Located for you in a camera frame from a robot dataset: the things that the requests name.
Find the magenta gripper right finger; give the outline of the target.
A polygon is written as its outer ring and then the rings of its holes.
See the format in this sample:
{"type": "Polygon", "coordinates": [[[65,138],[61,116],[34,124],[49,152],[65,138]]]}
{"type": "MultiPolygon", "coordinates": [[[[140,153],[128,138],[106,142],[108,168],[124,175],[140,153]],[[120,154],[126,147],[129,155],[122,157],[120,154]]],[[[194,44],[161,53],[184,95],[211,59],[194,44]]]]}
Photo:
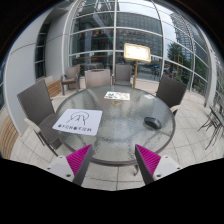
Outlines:
{"type": "Polygon", "coordinates": [[[140,145],[135,145],[135,157],[145,184],[150,184],[181,169],[170,156],[160,156],[140,145]]]}

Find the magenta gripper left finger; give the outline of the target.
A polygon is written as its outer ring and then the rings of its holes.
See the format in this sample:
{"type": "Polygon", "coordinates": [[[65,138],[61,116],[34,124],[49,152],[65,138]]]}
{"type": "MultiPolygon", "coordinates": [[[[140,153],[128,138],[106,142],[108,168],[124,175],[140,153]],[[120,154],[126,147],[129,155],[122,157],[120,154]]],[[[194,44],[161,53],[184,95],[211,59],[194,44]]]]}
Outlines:
{"type": "Polygon", "coordinates": [[[58,156],[48,165],[47,171],[81,186],[92,155],[92,145],[87,145],[68,156],[58,156]]]}

